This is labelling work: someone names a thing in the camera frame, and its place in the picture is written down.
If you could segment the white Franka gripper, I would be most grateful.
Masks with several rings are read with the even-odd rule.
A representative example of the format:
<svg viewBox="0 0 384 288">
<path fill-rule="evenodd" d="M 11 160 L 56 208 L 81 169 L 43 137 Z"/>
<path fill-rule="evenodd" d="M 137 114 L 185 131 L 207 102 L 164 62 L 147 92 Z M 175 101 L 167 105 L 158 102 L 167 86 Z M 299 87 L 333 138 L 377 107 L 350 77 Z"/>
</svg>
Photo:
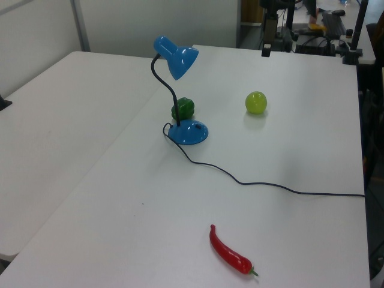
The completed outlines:
<svg viewBox="0 0 384 288">
<path fill-rule="evenodd" d="M 263 49 L 262 57 L 269 57 L 271 53 L 271 45 L 275 40 L 277 30 L 278 16 L 277 13 L 266 12 L 264 16 L 263 26 Z"/>
</svg>

